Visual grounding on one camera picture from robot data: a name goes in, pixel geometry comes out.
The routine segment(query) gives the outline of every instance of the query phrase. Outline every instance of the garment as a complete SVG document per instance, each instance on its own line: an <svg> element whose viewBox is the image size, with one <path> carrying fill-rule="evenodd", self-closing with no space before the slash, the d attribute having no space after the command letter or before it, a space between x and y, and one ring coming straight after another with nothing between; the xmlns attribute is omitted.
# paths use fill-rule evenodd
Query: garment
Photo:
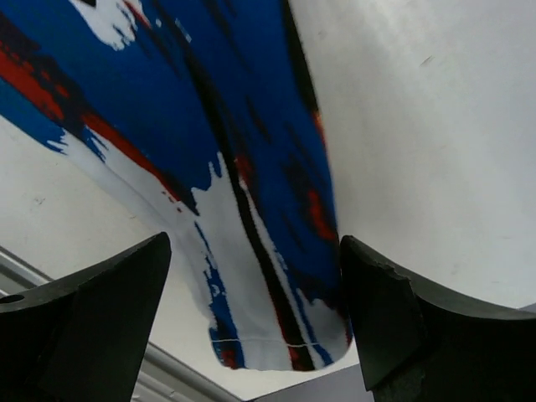
<svg viewBox="0 0 536 402"><path fill-rule="evenodd" d="M2 0L0 50L0 114L168 232L222 364L344 355L332 185L286 1Z"/></svg>

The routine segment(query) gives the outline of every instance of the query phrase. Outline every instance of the patterned cloth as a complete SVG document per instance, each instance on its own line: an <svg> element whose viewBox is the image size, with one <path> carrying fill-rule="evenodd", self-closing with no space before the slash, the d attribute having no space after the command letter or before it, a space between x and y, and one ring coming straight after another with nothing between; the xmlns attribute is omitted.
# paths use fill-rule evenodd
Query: patterned cloth
<svg viewBox="0 0 536 402"><path fill-rule="evenodd" d="M233 369L350 341L301 51L286 0L0 2L0 115L168 232Z"/></svg>

